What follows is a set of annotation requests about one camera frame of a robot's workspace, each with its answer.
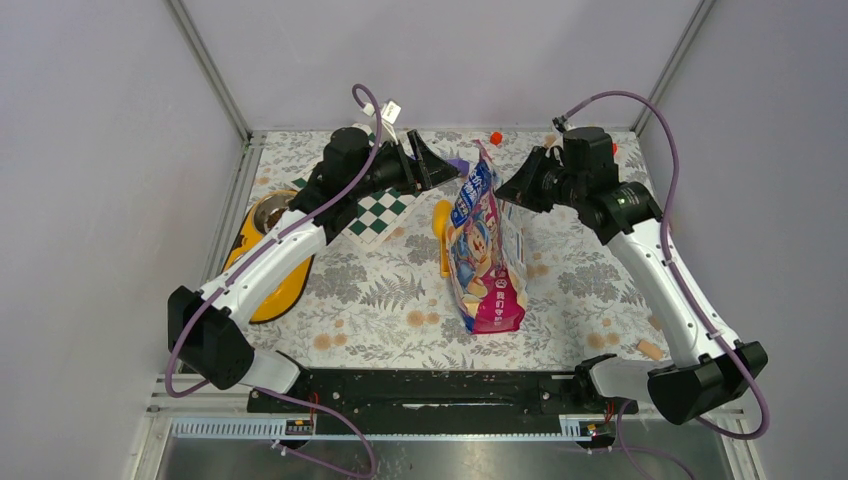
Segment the yellow plastic scoop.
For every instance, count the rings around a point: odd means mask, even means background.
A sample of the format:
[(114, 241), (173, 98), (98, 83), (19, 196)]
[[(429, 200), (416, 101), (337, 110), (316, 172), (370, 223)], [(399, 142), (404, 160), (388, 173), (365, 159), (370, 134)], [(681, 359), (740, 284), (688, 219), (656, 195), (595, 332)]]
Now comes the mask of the yellow plastic scoop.
[(435, 204), (432, 214), (432, 231), (439, 241), (440, 275), (443, 278), (450, 276), (447, 238), (452, 207), (450, 201), (439, 200)]

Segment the cat food bag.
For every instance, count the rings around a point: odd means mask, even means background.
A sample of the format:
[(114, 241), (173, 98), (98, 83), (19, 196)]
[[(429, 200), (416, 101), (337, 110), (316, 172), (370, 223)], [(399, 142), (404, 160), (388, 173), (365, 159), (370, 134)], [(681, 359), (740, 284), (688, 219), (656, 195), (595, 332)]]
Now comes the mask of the cat food bag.
[(520, 329), (527, 306), (524, 218), (499, 200), (502, 184), (481, 142), (446, 222), (446, 259), (456, 305), (470, 334)]

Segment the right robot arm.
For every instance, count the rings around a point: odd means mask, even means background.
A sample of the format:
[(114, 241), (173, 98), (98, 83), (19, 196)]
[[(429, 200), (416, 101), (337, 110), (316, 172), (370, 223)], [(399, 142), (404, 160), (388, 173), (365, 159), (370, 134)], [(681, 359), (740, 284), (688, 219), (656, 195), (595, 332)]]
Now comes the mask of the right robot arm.
[(603, 129), (575, 128), (560, 144), (534, 147), (496, 196), (535, 213), (557, 205), (574, 209), (629, 273), (660, 324), (669, 361), (605, 354), (576, 367), (573, 396), (583, 410), (597, 412), (612, 398), (635, 400), (681, 425), (758, 390), (765, 348), (742, 341), (717, 314), (677, 257), (649, 189), (620, 179), (613, 141)]

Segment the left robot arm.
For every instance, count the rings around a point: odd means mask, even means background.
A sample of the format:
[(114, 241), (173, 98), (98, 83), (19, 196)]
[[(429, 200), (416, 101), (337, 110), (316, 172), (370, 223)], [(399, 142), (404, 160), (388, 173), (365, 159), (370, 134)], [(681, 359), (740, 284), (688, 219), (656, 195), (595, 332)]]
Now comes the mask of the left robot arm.
[(413, 195), (460, 177), (417, 131), (407, 139), (410, 153), (356, 127), (334, 131), (269, 233), (199, 289), (180, 286), (170, 294), (166, 375), (182, 362), (219, 390), (245, 385), (272, 391), (285, 410), (304, 407), (311, 387), (299, 377), (300, 366), (284, 354), (254, 348), (242, 330), (286, 277), (348, 227), (361, 199), (385, 190)]

